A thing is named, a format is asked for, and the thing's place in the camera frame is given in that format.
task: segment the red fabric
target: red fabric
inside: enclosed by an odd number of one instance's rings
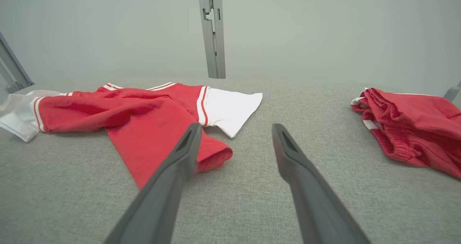
[[[198,122],[202,86],[174,86],[159,91],[123,88],[45,97],[39,103],[44,130],[92,132],[104,127],[139,188],[143,188],[186,128]],[[197,158],[198,172],[224,164],[232,150],[207,136]]]
[[[369,88],[355,111],[387,157],[419,167],[433,167],[461,179],[461,111],[445,98],[385,93]]]

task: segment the folded red garment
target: folded red garment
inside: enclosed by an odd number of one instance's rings
[[[461,179],[461,111],[450,101],[368,88],[351,106],[387,157]]]

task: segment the clothing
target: clothing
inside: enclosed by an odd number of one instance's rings
[[[38,90],[11,94],[0,106],[0,127],[25,142],[39,131],[92,132],[104,127],[142,188],[191,123],[218,126],[233,138],[261,100],[262,93],[177,83],[146,90],[108,83],[92,93]],[[226,144],[202,132],[198,172],[220,167],[231,156]]]
[[[461,111],[450,101],[366,88],[351,107],[387,157],[461,179]]]

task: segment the gray fabric surface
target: gray fabric surface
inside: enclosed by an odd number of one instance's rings
[[[107,82],[151,88],[167,78],[114,78],[35,85],[93,91]],[[389,160],[349,103],[362,85],[174,79],[263,93],[223,167],[187,184],[173,242],[301,242],[288,185],[278,175],[272,123],[282,123],[375,243],[461,239],[461,182],[431,168]],[[39,134],[31,142],[0,130],[0,243],[100,243],[138,193],[104,130]]]

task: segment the gray table surface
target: gray table surface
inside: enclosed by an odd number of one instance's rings
[[[302,241],[290,189],[278,175],[272,123],[290,131],[372,242],[460,241],[460,180],[389,160],[349,106],[364,85],[95,78],[34,85],[20,93],[94,91],[108,82],[151,88],[170,80],[263,93],[234,139],[219,128],[206,129],[234,156],[187,184],[173,242]],[[0,150],[0,243],[100,243],[138,193],[104,130],[42,133],[25,143],[2,129]]]

